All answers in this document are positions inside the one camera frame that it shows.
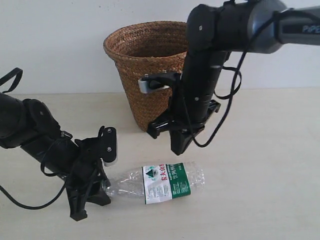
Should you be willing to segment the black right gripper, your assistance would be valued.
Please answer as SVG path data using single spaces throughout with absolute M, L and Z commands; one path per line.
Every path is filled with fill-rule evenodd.
M 193 141 L 193 135 L 190 132 L 190 128 L 192 128 L 195 134 L 201 132 L 211 115 L 218 113 L 220 107 L 221 104 L 219 102 L 211 100 L 208 105 L 207 113 L 203 119 L 200 121 L 192 121 L 191 115 L 189 115 L 191 126 L 188 123 L 184 106 L 182 107 L 182 112 L 178 112 L 178 114 L 175 114 L 170 108 L 167 108 L 148 124 L 147 133 L 153 139 L 157 139 L 161 133 L 169 132 L 171 151 L 177 156 L 182 155 Z

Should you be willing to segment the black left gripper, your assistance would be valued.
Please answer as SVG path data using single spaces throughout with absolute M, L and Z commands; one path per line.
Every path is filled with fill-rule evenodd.
M 88 217 L 86 204 L 106 206 L 111 203 L 107 194 L 109 187 L 103 170 L 103 137 L 85 139 L 63 139 L 64 156 L 67 157 L 67 179 L 65 189 L 70 209 L 69 216 L 74 221 Z

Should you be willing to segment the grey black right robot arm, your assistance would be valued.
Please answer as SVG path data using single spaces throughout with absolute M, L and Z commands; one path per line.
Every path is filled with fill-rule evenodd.
M 221 97 L 215 88 L 231 53 L 272 54 L 283 45 L 320 43 L 320 8 L 290 8 L 280 0 L 228 0 L 222 6 L 199 4 L 186 22 L 187 51 L 181 72 L 147 73 L 140 91 L 172 90 L 167 108 L 147 126 L 157 138 L 168 131 L 170 148 L 183 154 L 204 130 Z

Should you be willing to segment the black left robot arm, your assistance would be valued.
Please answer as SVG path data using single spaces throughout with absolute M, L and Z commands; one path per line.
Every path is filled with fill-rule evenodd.
M 69 216 L 75 221 L 87 218 L 86 203 L 111 203 L 107 194 L 111 184 L 103 169 L 108 160 L 107 133 L 107 127 L 101 126 L 95 137 L 73 139 L 43 102 L 0 95 L 1 148 L 21 148 L 39 162 L 45 176 L 60 178 L 63 185 L 57 195 L 66 192 Z

